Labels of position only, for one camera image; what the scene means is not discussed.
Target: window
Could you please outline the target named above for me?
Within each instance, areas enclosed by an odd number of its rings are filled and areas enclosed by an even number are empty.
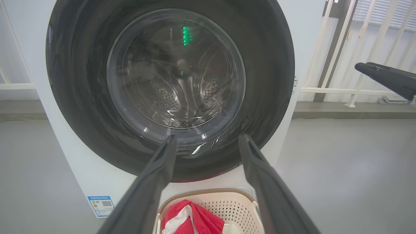
[[[358,0],[357,7],[352,18],[356,22],[364,22],[367,12],[370,8],[372,0]],[[383,22],[387,9],[391,0],[376,0],[374,11],[371,15],[370,24],[381,25]],[[390,22],[390,27],[400,28],[403,24],[404,18],[406,17],[407,12],[410,7],[413,7],[412,0],[399,0],[399,3],[394,12],[393,19]],[[412,15],[410,16],[409,21],[405,30],[416,32],[416,10],[413,8]]]

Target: gray floor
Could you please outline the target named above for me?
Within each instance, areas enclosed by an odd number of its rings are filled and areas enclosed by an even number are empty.
[[[416,120],[293,120],[277,170],[322,233],[416,233]]]
[[[98,230],[48,121],[0,123],[0,149],[0,233]]]
[[[0,123],[0,233],[95,233],[47,121]],[[416,233],[416,120],[293,120],[277,169],[322,233]]]

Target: red and white garment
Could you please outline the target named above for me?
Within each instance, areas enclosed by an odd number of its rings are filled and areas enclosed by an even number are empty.
[[[162,234],[222,234],[224,221],[204,207],[183,200],[169,207]]]

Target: front-loading washing machine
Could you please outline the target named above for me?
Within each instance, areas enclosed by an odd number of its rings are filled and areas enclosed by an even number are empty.
[[[199,189],[250,193],[238,136],[276,165],[325,1],[4,3],[85,197],[116,205],[168,135],[178,154],[161,202]]]

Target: beige plastic basket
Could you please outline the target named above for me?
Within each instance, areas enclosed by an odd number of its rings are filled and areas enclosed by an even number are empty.
[[[263,225],[256,211],[254,199],[238,189],[209,189],[180,194],[168,199],[156,216],[154,234],[161,234],[161,220],[169,207],[189,200],[225,221],[223,234],[264,234]]]

